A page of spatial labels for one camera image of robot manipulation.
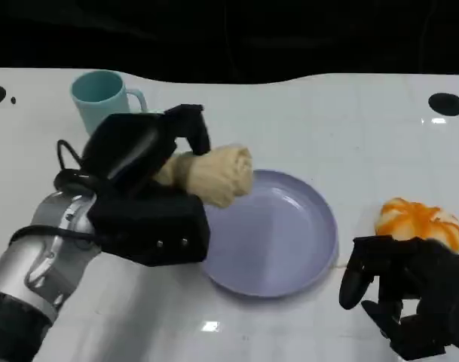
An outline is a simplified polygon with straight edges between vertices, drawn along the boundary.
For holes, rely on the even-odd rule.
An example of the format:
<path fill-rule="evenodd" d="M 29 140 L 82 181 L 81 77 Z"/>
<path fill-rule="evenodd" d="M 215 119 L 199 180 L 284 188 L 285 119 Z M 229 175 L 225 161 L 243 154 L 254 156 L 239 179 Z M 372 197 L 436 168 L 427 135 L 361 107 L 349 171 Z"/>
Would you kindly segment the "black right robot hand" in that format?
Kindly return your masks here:
<path fill-rule="evenodd" d="M 436 240 L 353 240 L 340 306 L 361 305 L 404 360 L 459 348 L 459 254 Z"/>

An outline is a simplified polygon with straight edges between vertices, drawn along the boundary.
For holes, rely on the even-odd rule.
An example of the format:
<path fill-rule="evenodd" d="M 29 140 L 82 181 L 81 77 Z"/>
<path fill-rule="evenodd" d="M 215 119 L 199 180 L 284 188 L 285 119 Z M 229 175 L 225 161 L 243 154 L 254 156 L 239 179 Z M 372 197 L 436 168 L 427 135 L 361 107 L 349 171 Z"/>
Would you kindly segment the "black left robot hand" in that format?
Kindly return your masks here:
<path fill-rule="evenodd" d="M 167 163 L 179 138 L 187 140 L 194 155 L 211 150 L 202 105 L 110 115 L 84 147 L 81 169 L 109 181 L 117 192 L 134 193 Z"/>

